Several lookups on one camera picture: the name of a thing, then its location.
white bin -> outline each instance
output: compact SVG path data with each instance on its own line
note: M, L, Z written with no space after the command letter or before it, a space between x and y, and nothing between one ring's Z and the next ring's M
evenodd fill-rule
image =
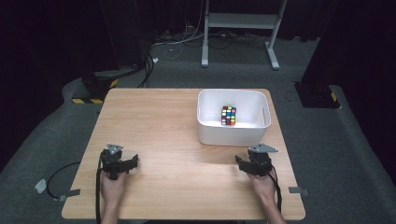
M221 124L221 109L236 107L234 126ZM198 134L201 143L251 147L261 142L271 124L268 102L259 91L203 90L198 96Z

rubik's cube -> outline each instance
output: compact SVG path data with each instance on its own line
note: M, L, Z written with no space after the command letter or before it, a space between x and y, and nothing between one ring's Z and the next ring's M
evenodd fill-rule
M221 124L235 125L236 107L225 105L221 110Z

metal rack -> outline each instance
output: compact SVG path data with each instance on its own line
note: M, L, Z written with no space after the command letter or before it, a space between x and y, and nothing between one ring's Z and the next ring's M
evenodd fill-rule
M204 44L202 47L202 67L209 66L209 48L208 48L208 31L209 27L228 27L228 28L249 28L249 29L267 29L273 30L269 42L265 42L265 48L271 61L274 70L279 69L274 53L274 43L276 40L277 31L282 21L283 12L288 0L282 0L279 11L275 15L261 15L261 14L233 14L233 13L210 13L209 0L206 1L205 6L205 30L204 30Z

dark background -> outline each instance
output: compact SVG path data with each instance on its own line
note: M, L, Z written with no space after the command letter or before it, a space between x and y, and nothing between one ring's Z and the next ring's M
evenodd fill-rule
M94 0L81 2L86 6L98 4ZM273 12L278 4L228 0L222 6L221 1L212 2L211 8L222 12L261 12L257 8ZM201 1L157 0L153 5L157 33L166 29L176 33L182 27L180 17L199 15ZM395 14L392 0L289 1L278 35L284 39L300 36L302 41L321 37L308 65L314 66L308 83L343 88L362 131L393 182ZM2 170L35 126L63 103L62 87L81 77L65 15L62 1L1 2ZM191 23L196 23L192 16Z

human hand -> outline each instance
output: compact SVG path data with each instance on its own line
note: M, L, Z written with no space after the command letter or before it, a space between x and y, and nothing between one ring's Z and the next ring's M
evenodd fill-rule
M277 181L277 176L274 169L272 169L269 174L274 178L275 181ZM274 203L276 187L271 177L268 175L259 176L248 173L247 175L251 180L254 191L263 200L263 202Z
M124 192L126 172L120 173L117 180L108 178L108 173L102 171L100 176L101 193L106 205L118 206Z
M280 214L280 211L276 207L275 202L275 191L276 187L274 181L271 179L269 175L271 175L275 181L277 181L277 176L274 168L269 172L269 175L258 176L248 174L248 177L251 180L254 191L260 197L262 203L262 209L268 220L268 223L271 224L285 224L286 221Z

